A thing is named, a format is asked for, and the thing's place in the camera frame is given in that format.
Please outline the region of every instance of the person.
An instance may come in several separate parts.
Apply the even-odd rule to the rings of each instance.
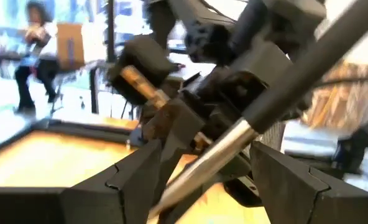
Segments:
[[[42,3],[30,1],[27,3],[26,9],[29,18],[29,28],[25,34],[25,41],[28,45],[35,44],[31,56],[36,55],[37,63],[33,65],[21,63],[15,72],[20,97],[17,112],[35,109],[27,84],[31,73],[44,84],[49,103],[54,102],[57,98],[52,85],[52,80],[58,71],[56,59],[57,40],[55,38],[57,27],[55,24],[52,24],[52,20]]]

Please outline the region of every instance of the table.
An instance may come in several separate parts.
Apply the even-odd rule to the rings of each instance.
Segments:
[[[54,118],[74,122],[135,128],[137,121],[103,118],[94,114]],[[71,187],[126,157],[125,146],[61,134],[34,132],[0,151],[0,186]],[[185,155],[172,176],[195,157]],[[264,208],[244,208],[221,184],[212,186],[178,223],[270,223]]]
[[[0,76],[2,78],[9,78],[8,69],[4,66],[4,62],[20,62],[26,54],[19,54],[17,52],[0,51]]]

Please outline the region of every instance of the white shirt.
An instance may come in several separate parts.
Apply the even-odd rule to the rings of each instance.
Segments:
[[[46,46],[40,49],[39,57],[57,57],[57,25],[53,22],[47,22],[44,24],[43,28],[46,33],[50,35],[50,40],[47,42]]]

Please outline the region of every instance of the cable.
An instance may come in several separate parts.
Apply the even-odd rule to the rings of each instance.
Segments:
[[[353,83],[368,83],[368,77],[363,78],[337,78],[317,83],[314,88],[323,88],[330,85],[347,85]]]

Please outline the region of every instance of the cardboard box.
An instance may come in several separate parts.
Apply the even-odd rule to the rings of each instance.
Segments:
[[[78,70],[85,66],[81,24],[57,24],[57,52],[62,70]]]

